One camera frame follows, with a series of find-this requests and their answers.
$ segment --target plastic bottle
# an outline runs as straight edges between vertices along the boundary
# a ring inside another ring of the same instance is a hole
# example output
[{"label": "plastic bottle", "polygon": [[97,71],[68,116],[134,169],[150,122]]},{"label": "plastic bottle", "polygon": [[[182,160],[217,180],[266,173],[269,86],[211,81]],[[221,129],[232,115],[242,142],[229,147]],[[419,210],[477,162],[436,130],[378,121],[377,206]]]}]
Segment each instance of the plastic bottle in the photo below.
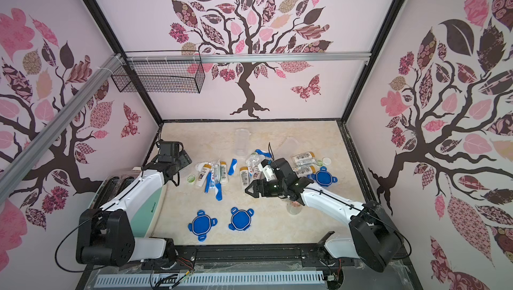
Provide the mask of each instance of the plastic bottle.
[{"label": "plastic bottle", "polygon": [[240,167],[240,180],[242,181],[242,188],[246,189],[249,185],[249,170],[247,166]]},{"label": "plastic bottle", "polygon": [[305,167],[295,171],[298,177],[306,177],[309,174],[313,174],[316,172],[316,169],[313,166]]},{"label": "plastic bottle", "polygon": [[313,159],[315,157],[316,156],[315,156],[315,154],[313,154],[313,152],[305,152],[305,153],[301,153],[296,156],[293,156],[292,161],[294,161],[294,163],[298,163],[299,161],[309,160],[309,159]]},{"label": "plastic bottle", "polygon": [[221,161],[221,184],[228,183],[228,166],[226,165],[226,162]]},{"label": "plastic bottle", "polygon": [[205,180],[207,179],[207,174],[210,172],[210,169],[212,169],[212,166],[210,166],[209,164],[203,165],[200,171],[200,175],[197,176],[197,187],[203,186],[203,183],[205,183]]}]

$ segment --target tree decal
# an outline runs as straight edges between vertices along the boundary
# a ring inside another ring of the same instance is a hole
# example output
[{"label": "tree decal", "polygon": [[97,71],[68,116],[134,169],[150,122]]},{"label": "tree decal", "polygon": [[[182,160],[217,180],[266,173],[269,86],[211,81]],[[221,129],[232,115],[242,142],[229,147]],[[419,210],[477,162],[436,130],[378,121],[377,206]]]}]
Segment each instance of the tree decal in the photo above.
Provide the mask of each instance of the tree decal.
[{"label": "tree decal", "polygon": [[[503,168],[482,164],[483,160],[488,164],[496,161],[488,155],[494,150],[502,158],[513,161],[513,142],[507,140],[513,136],[513,115],[498,112],[499,105],[508,107],[513,103],[513,69],[510,64],[509,68],[505,67],[508,64],[498,65],[501,60],[509,60],[509,57],[503,59],[508,53],[504,53],[504,35],[498,27],[503,24],[509,29],[510,21],[502,19],[500,13],[497,18],[497,11],[503,9],[494,7],[497,2],[465,2],[465,9],[475,5],[472,11],[467,11],[467,20],[484,27],[481,35],[475,35],[463,20],[446,20],[440,23],[447,30],[445,43],[430,30],[421,41],[416,57],[413,52],[401,57],[401,76],[389,83],[393,91],[381,99],[381,106],[392,117],[386,127],[392,129],[391,141],[397,148],[394,164],[386,177],[369,171],[379,184],[376,193],[380,198],[384,195],[392,211],[390,190],[404,165],[416,163],[413,175],[421,176],[422,188],[433,182],[437,187],[433,208],[438,216],[447,213],[459,234],[490,261],[491,237],[494,238],[513,263],[512,230],[488,225],[482,219],[511,224],[510,214],[494,205],[512,202],[513,190],[490,190],[473,176],[492,173],[513,179],[513,174]],[[481,14],[488,13],[488,9],[483,6],[491,6],[493,13],[485,23]],[[510,13],[513,15],[512,11],[504,10],[502,15]],[[433,93],[433,86],[441,90]],[[470,120],[476,120],[476,125],[470,126]],[[448,191],[442,189],[445,182],[441,177],[447,179]],[[494,205],[472,205],[457,194]],[[452,272],[440,266],[445,263],[434,263],[433,271],[443,282],[447,271]],[[450,279],[456,282],[459,277],[471,280],[462,273],[454,273]]]},{"label": "tree decal", "polygon": [[[319,1],[171,0],[176,16],[184,26],[173,23],[169,34],[183,44],[182,54],[184,50],[196,50],[196,44],[188,42],[193,37],[199,40],[197,49],[205,54],[324,52],[332,42],[320,40],[322,33],[329,29],[328,24],[314,25],[324,9],[315,8]],[[309,42],[296,45],[296,35]],[[244,92],[246,102],[231,115],[247,111],[250,117],[259,119],[254,112],[269,109],[255,101],[250,77],[268,78],[274,73],[286,78],[285,72],[297,73],[310,66],[307,62],[282,62],[280,66],[266,62],[241,62],[204,64],[204,70],[211,70],[213,79],[220,76],[225,82],[236,80]],[[291,90],[298,93],[298,88]],[[320,87],[310,88],[313,91],[302,91],[301,98],[318,93]]]},{"label": "tree decal", "polygon": [[[28,52],[22,64],[6,62],[12,59],[17,50],[34,47],[29,42],[34,37],[34,30],[25,26],[25,13],[12,9],[12,15],[11,19],[0,14],[0,39],[3,40],[0,44],[9,55],[8,58],[2,58],[2,82],[6,82],[4,84],[9,88],[6,93],[0,93],[0,122],[4,126],[0,131],[0,150],[3,150],[0,151],[0,158],[9,163],[61,111],[65,98],[78,92],[73,84],[85,83],[92,74],[89,56],[86,55],[76,63],[69,44],[65,43],[59,48],[52,30],[34,18],[34,27],[42,35],[42,42],[35,45],[39,50]],[[99,130],[107,124],[111,115],[112,101],[101,102],[108,88],[109,83],[106,81],[50,146],[52,158],[44,164],[36,164],[29,171],[24,181],[35,180],[35,184],[10,194],[26,195],[20,209],[25,208],[24,215],[29,223],[46,230],[46,216],[65,207],[71,192],[68,190],[70,186],[73,186],[76,193],[84,193],[96,191],[102,183],[81,178],[78,164],[87,164],[86,156],[95,152],[86,142],[105,138],[108,134]],[[86,119],[89,119],[89,127],[93,127],[90,132],[82,132],[87,128]],[[40,199],[42,202],[38,203],[40,205],[37,209],[36,202]]]}]

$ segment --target black cable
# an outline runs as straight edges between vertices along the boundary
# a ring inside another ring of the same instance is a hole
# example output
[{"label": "black cable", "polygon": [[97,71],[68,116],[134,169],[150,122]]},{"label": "black cable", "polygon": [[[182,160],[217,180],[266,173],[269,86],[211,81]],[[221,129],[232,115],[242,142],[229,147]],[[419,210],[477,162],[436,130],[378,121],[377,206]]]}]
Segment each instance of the black cable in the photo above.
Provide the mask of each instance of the black cable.
[{"label": "black cable", "polygon": [[82,273],[82,272],[90,272],[90,271],[94,271],[94,270],[99,270],[101,268],[105,268],[105,267],[108,267],[107,265],[104,265],[102,267],[99,267],[99,268],[94,268],[94,269],[86,269],[86,270],[68,270],[66,268],[64,268],[63,266],[61,266],[59,264],[59,261],[57,260],[57,252],[59,251],[59,248],[61,247],[62,243],[64,243],[64,241],[66,241],[66,239],[73,233],[75,232],[75,230],[77,230],[78,228],[80,228],[82,226],[82,224],[86,223],[87,221],[89,220],[92,220],[94,217],[102,214],[103,211],[106,211],[108,210],[110,207],[112,207],[115,203],[109,205],[106,209],[104,210],[100,210],[98,211],[97,213],[95,213],[92,217],[90,217],[89,219],[87,219],[86,221],[82,222],[81,224],[79,224],[75,229],[71,230],[70,233],[68,233],[67,236],[64,237],[64,239],[62,239],[61,243],[59,243],[59,245],[57,246],[57,248],[55,249],[55,255],[54,255],[54,260],[55,260],[55,264],[57,264],[57,267],[61,268],[62,270],[66,271],[66,272],[72,272],[72,273]]},{"label": "black cable", "polygon": [[[351,209],[356,209],[356,210],[358,210],[358,211],[360,211],[360,212],[362,212],[362,211],[363,211],[363,209],[357,209],[354,205],[352,205],[352,204],[348,204],[348,203],[345,203],[345,202],[343,202],[342,200],[339,200],[338,198],[335,198],[335,197],[333,197],[333,196],[330,196],[329,194],[324,193],[324,192],[323,192],[323,191],[321,191],[321,190],[312,189],[311,187],[305,187],[304,189],[319,192],[319,194],[324,194],[325,196],[330,197],[330,198],[331,198],[331,199],[333,199],[333,200],[337,200],[338,202],[340,202],[340,203],[342,203],[342,204],[345,204],[345,205],[349,206]],[[400,233],[400,232],[399,232],[397,229],[395,229],[393,226],[388,225],[388,224],[387,224],[386,222],[384,222],[383,220],[381,220],[381,219],[379,219],[379,218],[376,218],[375,216],[373,216],[373,215],[371,215],[371,214],[369,214],[369,213],[367,213],[367,212],[364,212],[364,214],[365,214],[365,215],[367,215],[367,216],[370,216],[371,218],[374,218],[375,220],[377,220],[377,221],[379,221],[379,222],[381,222],[381,223],[383,223],[383,224],[385,224],[385,225],[386,225],[386,226],[388,226],[390,229],[394,230],[394,233],[395,233],[396,235],[398,234],[399,236],[403,237],[403,239],[404,239],[404,240],[406,240],[406,242],[408,243],[408,247],[410,248],[410,251],[408,252],[408,254],[407,254],[407,255],[405,255],[405,256],[403,256],[403,257],[400,257],[400,258],[392,258],[393,260],[406,259],[406,258],[408,258],[408,257],[411,255],[411,243],[410,243],[410,241],[409,241],[409,240],[408,240],[408,239],[407,239],[407,238],[406,238],[402,233]]]}]

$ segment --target black wire basket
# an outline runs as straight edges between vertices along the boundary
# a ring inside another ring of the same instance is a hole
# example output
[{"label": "black wire basket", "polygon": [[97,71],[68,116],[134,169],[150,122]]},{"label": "black wire basket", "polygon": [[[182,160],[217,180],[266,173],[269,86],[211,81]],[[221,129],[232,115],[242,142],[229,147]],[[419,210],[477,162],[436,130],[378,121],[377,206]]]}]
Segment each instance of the black wire basket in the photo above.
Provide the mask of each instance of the black wire basket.
[{"label": "black wire basket", "polygon": [[[184,54],[181,50],[166,52]],[[193,59],[176,60],[164,56],[138,57],[129,58],[128,65],[137,74],[146,92],[199,93],[205,80],[201,56],[198,51],[193,50],[186,51],[185,55],[193,55]],[[124,66],[114,71],[112,80],[120,92],[137,92],[137,87]]]}]

